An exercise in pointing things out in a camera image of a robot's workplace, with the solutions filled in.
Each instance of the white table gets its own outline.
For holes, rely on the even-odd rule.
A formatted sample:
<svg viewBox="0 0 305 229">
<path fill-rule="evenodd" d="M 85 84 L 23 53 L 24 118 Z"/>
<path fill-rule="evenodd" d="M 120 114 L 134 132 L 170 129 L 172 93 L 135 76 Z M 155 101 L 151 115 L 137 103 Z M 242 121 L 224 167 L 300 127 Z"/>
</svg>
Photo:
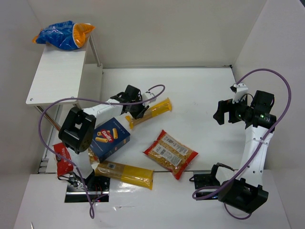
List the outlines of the white table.
<svg viewBox="0 0 305 229">
<path fill-rule="evenodd" d="M 142 92 L 156 84 L 164 84 L 165 92 L 157 102 L 169 97 L 173 110 L 129 129 L 126 115 L 117 119 L 131 133 L 131 140 L 108 160 L 121 164 L 166 171 L 144 153 L 162 129 L 181 141 L 199 155 L 186 170 L 211 170 L 213 164 L 221 162 L 238 169 L 244 151 L 245 133 L 243 122 L 222 126 L 213 119 L 218 101 L 234 96 L 230 86 L 235 83 L 231 68 L 135 68 L 104 69 L 101 99 L 124 91 L 128 84 Z M 69 109 L 61 115 L 64 121 Z M 56 136 L 51 146 L 60 142 Z M 50 159 L 47 173 L 56 172 L 55 160 Z"/>
<path fill-rule="evenodd" d="M 185 172 L 177 181 L 169 172 L 154 173 L 152 190 L 111 179 L 109 202 L 95 205 L 94 220 L 88 203 L 64 203 L 66 182 L 51 174 L 31 175 L 14 228 L 30 228 L 31 222 L 35 229 L 290 228 L 270 171 L 263 175 L 268 201 L 248 220 L 230 217 L 217 200 L 193 200 L 192 175 Z"/>
</svg>

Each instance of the white tabletop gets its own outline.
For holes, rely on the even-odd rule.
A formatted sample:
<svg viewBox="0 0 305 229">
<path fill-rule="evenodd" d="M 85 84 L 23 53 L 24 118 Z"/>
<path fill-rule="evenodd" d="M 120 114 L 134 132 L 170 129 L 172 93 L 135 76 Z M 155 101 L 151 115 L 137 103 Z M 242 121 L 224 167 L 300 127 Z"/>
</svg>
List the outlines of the white tabletop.
<svg viewBox="0 0 305 229">
<path fill-rule="evenodd" d="M 268 201 L 248 220 L 230 217 L 217 200 L 193 200 L 192 175 L 185 172 L 177 181 L 169 172 L 154 173 L 152 190 L 111 179 L 109 202 L 95 205 L 93 220 L 88 203 L 64 203 L 66 182 L 54 174 L 31 175 L 14 228 L 30 228 L 31 222 L 36 229 L 290 228 L 270 171 L 263 175 Z"/>
<path fill-rule="evenodd" d="M 144 153 L 164 129 L 199 155 L 187 170 L 210 170 L 221 162 L 238 169 L 244 151 L 243 122 L 222 126 L 213 119 L 218 101 L 233 98 L 230 86 L 235 83 L 230 68 L 140 68 L 104 69 L 102 100 L 124 91 L 128 84 L 142 93 L 156 84 L 164 84 L 165 92 L 157 102 L 169 97 L 173 110 L 129 129 L 124 116 L 118 120 L 131 133 L 131 140 L 108 160 L 156 171 L 165 169 Z"/>
<path fill-rule="evenodd" d="M 45 45 L 26 104 L 46 105 L 62 98 L 78 97 L 87 46 L 88 42 L 80 49 L 64 51 Z"/>
</svg>

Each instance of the white shelf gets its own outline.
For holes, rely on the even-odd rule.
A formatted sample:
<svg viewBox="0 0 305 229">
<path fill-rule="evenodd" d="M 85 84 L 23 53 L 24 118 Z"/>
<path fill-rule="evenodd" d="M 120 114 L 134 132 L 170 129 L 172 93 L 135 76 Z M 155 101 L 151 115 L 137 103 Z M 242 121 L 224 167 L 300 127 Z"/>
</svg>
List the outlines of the white shelf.
<svg viewBox="0 0 305 229">
<path fill-rule="evenodd" d="M 87 48 L 88 42 L 74 51 L 45 45 L 26 104 L 47 105 L 62 98 L 78 97 Z"/>
</svg>

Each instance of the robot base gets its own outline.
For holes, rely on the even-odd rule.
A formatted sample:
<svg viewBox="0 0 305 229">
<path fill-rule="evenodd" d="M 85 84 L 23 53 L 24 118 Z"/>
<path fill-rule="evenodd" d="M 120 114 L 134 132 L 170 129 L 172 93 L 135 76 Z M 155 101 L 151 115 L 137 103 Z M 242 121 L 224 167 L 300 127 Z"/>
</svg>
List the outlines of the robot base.
<svg viewBox="0 0 305 229">
<path fill-rule="evenodd" d="M 110 178 L 108 177 L 94 177 L 94 185 L 88 189 L 91 201 L 96 199 L 101 193 L 107 194 L 106 196 L 97 200 L 97 202 L 109 202 L 109 185 Z M 85 191 L 81 188 L 82 184 L 75 178 L 74 175 L 70 175 L 69 183 L 67 185 L 65 203 L 82 203 L 88 202 Z"/>
</svg>

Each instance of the red pasta bag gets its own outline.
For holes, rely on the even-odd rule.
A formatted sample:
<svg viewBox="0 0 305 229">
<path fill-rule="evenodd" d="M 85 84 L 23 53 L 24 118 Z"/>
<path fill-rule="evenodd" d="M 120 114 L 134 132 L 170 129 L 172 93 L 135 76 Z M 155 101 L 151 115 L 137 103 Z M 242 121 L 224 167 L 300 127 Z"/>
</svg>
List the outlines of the red pasta bag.
<svg viewBox="0 0 305 229">
<path fill-rule="evenodd" d="M 56 153 L 71 160 L 70 154 L 62 142 L 55 144 L 53 147 L 54 147 L 54 151 Z M 60 177 L 67 173 L 73 172 L 73 165 L 70 162 L 68 162 L 67 160 L 64 160 L 64 159 L 56 156 L 56 161 L 57 161 L 57 177 Z"/>
<path fill-rule="evenodd" d="M 157 140 L 144 153 L 160 165 L 170 170 L 179 180 L 188 164 L 197 156 L 197 152 L 176 141 L 164 130 Z"/>
</svg>

